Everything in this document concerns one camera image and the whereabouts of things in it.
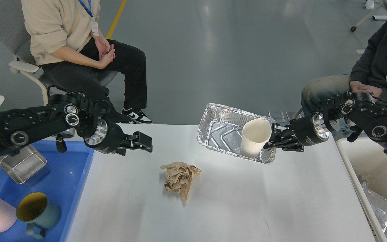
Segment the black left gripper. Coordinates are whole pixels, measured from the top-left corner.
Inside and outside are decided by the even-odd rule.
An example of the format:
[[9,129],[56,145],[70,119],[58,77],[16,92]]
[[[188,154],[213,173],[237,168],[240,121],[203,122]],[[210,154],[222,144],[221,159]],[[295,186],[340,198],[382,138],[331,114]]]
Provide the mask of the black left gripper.
[[103,154],[125,155],[125,150],[144,150],[152,153],[152,138],[136,131],[128,136],[121,127],[106,119],[98,119],[97,127],[92,136],[84,138],[87,147]]

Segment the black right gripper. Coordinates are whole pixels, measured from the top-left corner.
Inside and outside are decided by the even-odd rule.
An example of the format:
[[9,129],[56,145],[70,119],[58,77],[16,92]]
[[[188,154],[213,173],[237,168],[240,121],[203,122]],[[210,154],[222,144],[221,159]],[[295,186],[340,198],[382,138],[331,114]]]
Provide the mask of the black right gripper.
[[273,123],[271,128],[271,137],[264,144],[264,150],[281,148],[283,151],[303,152],[304,146],[310,147],[329,139],[324,117],[318,112],[296,119],[284,127]]

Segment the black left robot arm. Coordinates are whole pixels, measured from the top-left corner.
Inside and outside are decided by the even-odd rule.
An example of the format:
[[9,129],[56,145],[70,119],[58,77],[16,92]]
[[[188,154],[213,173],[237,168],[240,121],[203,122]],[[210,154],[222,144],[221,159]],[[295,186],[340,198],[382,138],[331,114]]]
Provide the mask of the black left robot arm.
[[152,138],[144,133],[127,135],[107,118],[110,105],[80,92],[54,94],[45,106],[0,112],[0,156],[17,155],[42,139],[74,128],[87,147],[103,154],[125,155],[126,150],[152,153]]

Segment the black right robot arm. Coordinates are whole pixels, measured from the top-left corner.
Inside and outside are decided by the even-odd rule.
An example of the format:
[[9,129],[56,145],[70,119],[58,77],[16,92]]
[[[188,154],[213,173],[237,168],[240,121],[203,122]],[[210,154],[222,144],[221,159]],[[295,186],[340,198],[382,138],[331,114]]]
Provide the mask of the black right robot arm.
[[321,102],[318,111],[291,120],[289,125],[282,127],[273,123],[271,138],[263,149],[281,148],[285,151],[302,152],[304,147],[327,141],[330,132],[339,130],[339,119],[344,118],[354,123],[353,133],[348,141],[353,142],[361,133],[365,133],[387,154],[387,103],[380,106],[374,103],[374,99],[375,96],[369,92],[335,95],[334,98]]

